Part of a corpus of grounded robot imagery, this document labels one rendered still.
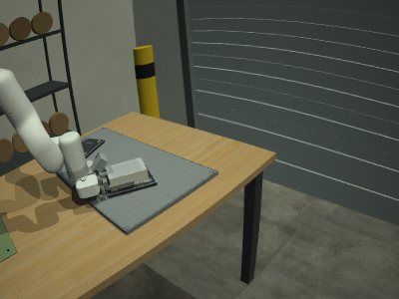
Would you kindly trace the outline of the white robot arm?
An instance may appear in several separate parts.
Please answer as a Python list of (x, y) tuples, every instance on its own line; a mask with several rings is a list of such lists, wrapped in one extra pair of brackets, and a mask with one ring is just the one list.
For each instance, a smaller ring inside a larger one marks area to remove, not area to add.
[(65, 164), (68, 177), (79, 179), (95, 170), (102, 172), (107, 164), (106, 156), (98, 152), (93, 164), (88, 168), (81, 138), (77, 132), (50, 138), (15, 75), (6, 69), (0, 69), (0, 109), (45, 171), (57, 173)]

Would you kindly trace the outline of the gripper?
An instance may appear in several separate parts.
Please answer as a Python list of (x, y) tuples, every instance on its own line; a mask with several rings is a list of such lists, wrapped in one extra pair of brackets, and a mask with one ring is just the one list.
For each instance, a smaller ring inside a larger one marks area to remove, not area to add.
[(92, 174), (86, 174), (82, 178), (71, 180), (75, 181), (76, 189), (80, 198), (88, 198), (98, 195), (100, 192), (100, 185), (103, 185), (105, 190), (111, 190), (118, 187), (124, 188), (135, 185), (133, 179), (121, 181), (120, 183), (113, 185), (108, 185), (106, 178), (100, 179), (99, 172), (97, 170), (95, 170)]

